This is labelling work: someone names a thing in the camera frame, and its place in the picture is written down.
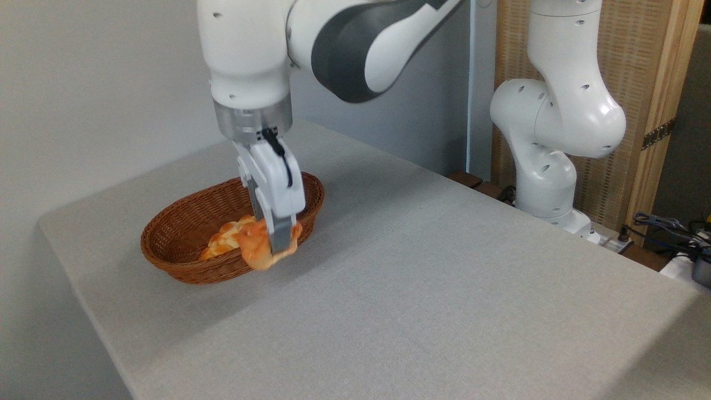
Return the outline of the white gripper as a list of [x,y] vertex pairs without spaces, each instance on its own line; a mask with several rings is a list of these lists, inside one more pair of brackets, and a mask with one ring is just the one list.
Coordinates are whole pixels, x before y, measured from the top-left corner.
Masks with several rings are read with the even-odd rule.
[[242,184],[249,190],[252,210],[256,220],[270,218],[273,231],[269,234],[272,254],[282,253],[292,240],[292,225],[296,215],[305,209],[306,201],[301,170],[298,162],[284,140],[274,140],[277,154],[271,142],[262,140],[249,147],[233,142],[238,151],[239,174]]

